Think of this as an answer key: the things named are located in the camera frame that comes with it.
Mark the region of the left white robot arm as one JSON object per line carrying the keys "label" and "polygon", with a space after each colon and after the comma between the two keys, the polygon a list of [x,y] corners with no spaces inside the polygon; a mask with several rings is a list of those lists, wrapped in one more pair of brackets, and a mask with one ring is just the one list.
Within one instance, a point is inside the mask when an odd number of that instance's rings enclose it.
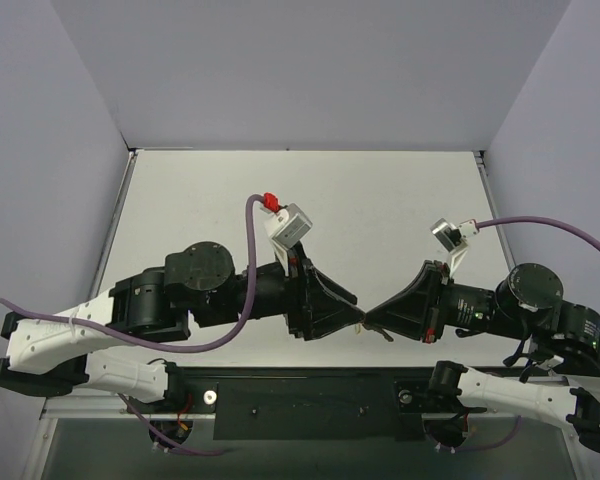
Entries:
{"label": "left white robot arm", "polygon": [[[321,273],[296,244],[283,259],[235,269],[230,252],[199,242],[172,253],[159,267],[117,282],[109,291],[63,313],[27,311],[8,303],[0,335],[0,387],[52,398],[76,388],[132,397],[172,412],[187,401],[182,368],[141,364],[109,355],[118,346],[165,353],[205,353],[235,338],[251,319],[282,316],[290,335],[321,339],[363,321],[354,294]],[[228,338],[186,345],[201,328],[232,325]]]}

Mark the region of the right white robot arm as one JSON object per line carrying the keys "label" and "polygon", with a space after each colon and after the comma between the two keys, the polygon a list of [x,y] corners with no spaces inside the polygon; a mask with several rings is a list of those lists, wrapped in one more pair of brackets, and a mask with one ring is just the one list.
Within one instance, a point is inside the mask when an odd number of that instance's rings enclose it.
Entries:
{"label": "right white robot arm", "polygon": [[457,284],[448,270],[425,262],[409,286],[367,313],[366,326],[426,344],[447,326],[516,340],[503,363],[526,359],[519,379],[439,361],[426,386],[429,402],[532,418],[600,454],[600,315],[564,300],[561,280],[539,264],[516,266],[495,290]]}

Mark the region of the silver key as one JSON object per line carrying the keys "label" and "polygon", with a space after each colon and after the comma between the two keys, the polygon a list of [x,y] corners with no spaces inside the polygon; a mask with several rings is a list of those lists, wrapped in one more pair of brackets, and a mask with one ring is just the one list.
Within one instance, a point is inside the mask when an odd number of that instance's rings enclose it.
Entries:
{"label": "silver key", "polygon": [[393,338],[391,335],[389,335],[389,334],[388,334],[388,333],[387,333],[385,330],[383,330],[382,328],[370,327],[368,330],[369,330],[369,331],[372,331],[372,332],[375,332],[375,333],[377,333],[377,334],[379,334],[379,335],[381,335],[381,336],[382,336],[382,338],[383,338],[384,340],[386,340],[387,342],[390,342],[390,343],[394,342],[394,338]]}

